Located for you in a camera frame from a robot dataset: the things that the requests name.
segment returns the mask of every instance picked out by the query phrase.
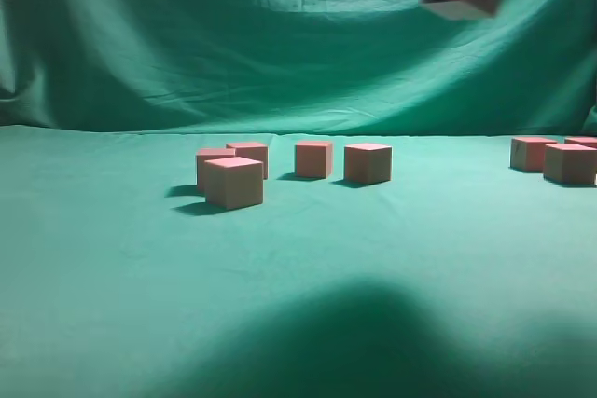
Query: green backdrop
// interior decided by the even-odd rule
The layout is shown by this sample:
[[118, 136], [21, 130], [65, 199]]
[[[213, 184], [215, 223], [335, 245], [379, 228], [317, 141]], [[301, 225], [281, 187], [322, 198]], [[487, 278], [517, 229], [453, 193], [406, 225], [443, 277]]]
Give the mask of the green backdrop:
[[[71, 130], [579, 132], [595, 0], [0, 0], [4, 123]], [[593, 120], [587, 130], [595, 130]]]

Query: cube top face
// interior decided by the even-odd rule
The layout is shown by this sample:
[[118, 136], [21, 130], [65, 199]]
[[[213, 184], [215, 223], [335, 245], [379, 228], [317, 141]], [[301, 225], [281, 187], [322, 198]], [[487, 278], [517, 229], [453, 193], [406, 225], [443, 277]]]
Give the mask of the cube top face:
[[236, 168], [246, 167], [247, 165], [261, 165], [262, 162], [252, 160], [251, 158], [217, 158], [215, 160], [207, 160], [205, 163], [220, 168]]
[[583, 146], [582, 144], [549, 144], [548, 148], [557, 149], [559, 151], [597, 151], [595, 148]]
[[557, 141], [545, 137], [514, 137], [513, 140], [525, 142], [526, 144], [558, 144]]
[[266, 144], [261, 144], [259, 142], [236, 142], [233, 144], [227, 144], [226, 147], [228, 148], [267, 148]]
[[297, 146], [317, 146], [317, 147], [323, 147], [323, 148], [327, 148], [329, 146], [331, 146], [332, 143], [331, 142], [318, 142], [318, 141], [304, 141], [304, 142], [298, 142]]
[[231, 148], [203, 148], [197, 152], [200, 158], [233, 158], [236, 150]]
[[346, 148], [348, 149], [361, 149], [364, 151], [375, 151], [378, 149], [388, 149], [392, 148], [392, 146], [388, 146], [387, 144], [347, 144]]
[[597, 148], [597, 138], [595, 137], [566, 137], [566, 144], [582, 144], [591, 148]]

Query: table surface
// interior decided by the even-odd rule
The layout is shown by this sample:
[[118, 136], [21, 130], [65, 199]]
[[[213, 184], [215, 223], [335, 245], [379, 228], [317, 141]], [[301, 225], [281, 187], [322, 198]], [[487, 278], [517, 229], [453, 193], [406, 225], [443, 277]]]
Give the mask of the table surface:
[[[0, 396], [597, 396], [597, 189], [509, 137], [0, 128]], [[270, 147], [265, 203], [198, 196], [195, 153]], [[390, 144], [392, 182], [341, 181]]]

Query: stacked cube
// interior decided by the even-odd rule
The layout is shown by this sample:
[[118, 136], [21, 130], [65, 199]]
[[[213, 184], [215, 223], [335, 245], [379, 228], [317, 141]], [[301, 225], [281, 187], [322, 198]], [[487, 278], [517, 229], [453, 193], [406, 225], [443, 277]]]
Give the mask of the stacked cube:
[[263, 202], [268, 147], [254, 142], [206, 148], [197, 153], [197, 188], [205, 200], [227, 210]]

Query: green cloth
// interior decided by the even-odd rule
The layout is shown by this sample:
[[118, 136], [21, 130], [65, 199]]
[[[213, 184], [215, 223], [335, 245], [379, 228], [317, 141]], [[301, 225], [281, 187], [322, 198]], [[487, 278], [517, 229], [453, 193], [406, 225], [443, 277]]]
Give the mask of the green cloth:
[[595, 0], [505, 0], [474, 22], [419, 0], [0, 0], [0, 123], [578, 133], [595, 16]]
[[[305, 138], [0, 128], [0, 396], [597, 396], [597, 189], [507, 137], [333, 137], [301, 182]], [[221, 213], [194, 155], [244, 140], [265, 203]], [[360, 142], [392, 182], [338, 182]]]

